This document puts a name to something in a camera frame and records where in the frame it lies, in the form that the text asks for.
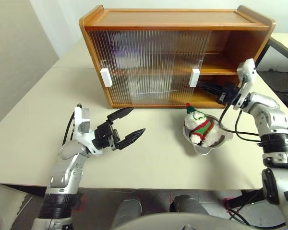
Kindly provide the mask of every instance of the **santa hat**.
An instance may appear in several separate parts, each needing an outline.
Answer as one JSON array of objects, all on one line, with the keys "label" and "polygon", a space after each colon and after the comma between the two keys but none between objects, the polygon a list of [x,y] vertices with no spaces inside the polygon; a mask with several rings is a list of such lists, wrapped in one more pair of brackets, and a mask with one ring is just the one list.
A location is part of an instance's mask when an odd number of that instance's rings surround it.
[{"label": "santa hat", "polygon": [[190,103],[186,103],[187,114],[195,112],[195,108],[190,105]]}]

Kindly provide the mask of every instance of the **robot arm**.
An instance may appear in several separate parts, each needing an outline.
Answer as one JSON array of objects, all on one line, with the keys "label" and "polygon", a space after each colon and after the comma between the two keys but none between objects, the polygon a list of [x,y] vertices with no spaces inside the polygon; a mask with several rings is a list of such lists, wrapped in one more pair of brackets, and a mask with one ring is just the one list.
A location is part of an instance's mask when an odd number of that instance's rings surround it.
[{"label": "robot arm", "polygon": [[88,109],[75,107],[73,140],[60,149],[38,218],[32,230],[73,230],[72,208],[79,199],[78,188],[83,174],[84,162],[91,156],[102,154],[102,149],[123,149],[135,142],[145,128],[132,132],[120,141],[113,129],[113,121],[126,116],[133,108],[120,109],[108,116],[96,130],[90,129]]},{"label": "robot arm", "polygon": [[267,96],[249,93],[257,72],[253,59],[241,63],[237,69],[241,88],[225,88],[206,82],[198,84],[202,89],[219,96],[221,104],[232,104],[254,117],[263,147],[263,162],[267,169],[262,172],[264,196],[278,205],[288,227],[288,118],[277,102]]}]

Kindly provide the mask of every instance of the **metal bowl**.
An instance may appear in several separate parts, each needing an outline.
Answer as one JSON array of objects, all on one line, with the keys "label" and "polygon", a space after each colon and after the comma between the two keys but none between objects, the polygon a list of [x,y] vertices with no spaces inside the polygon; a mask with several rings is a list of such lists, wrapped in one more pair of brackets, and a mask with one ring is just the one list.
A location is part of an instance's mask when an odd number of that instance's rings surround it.
[{"label": "metal bowl", "polygon": [[[219,120],[214,116],[206,115],[206,117],[209,121],[211,121],[215,124],[219,123]],[[194,150],[201,155],[207,155],[208,153],[210,153],[210,150],[213,150],[213,149],[221,146],[226,140],[231,140],[234,137],[234,135],[232,133],[224,131],[225,134],[221,136],[219,141],[215,142],[212,146],[205,148],[205,147],[202,147],[200,145],[197,145],[197,144],[194,144],[191,142],[191,140],[189,138],[190,132],[191,132],[191,130],[189,130],[185,125],[183,125],[183,128],[182,128],[183,136],[187,139],[188,142],[190,142],[193,145]]]}]

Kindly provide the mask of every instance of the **stuffed toy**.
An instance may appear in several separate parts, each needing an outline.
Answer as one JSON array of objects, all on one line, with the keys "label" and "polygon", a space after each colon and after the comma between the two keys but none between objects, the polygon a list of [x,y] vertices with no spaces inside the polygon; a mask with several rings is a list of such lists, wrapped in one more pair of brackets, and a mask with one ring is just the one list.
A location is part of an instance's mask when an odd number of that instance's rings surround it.
[{"label": "stuffed toy", "polygon": [[219,125],[209,121],[206,114],[192,107],[190,103],[186,103],[186,106],[187,116],[184,119],[184,124],[191,130],[191,142],[202,147],[210,147],[219,141],[224,135],[224,131],[219,128]]}]

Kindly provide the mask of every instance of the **wooden cabinet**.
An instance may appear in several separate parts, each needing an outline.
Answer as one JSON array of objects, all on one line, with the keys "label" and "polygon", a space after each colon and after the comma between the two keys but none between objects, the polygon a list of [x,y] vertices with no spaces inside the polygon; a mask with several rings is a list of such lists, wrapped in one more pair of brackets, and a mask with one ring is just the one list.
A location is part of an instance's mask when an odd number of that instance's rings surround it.
[{"label": "wooden cabinet", "polygon": [[[237,66],[256,60],[275,22],[245,6],[237,10],[104,9],[79,21],[111,108],[221,108],[190,87],[198,81],[238,84]],[[105,84],[103,76],[111,83]]]}]

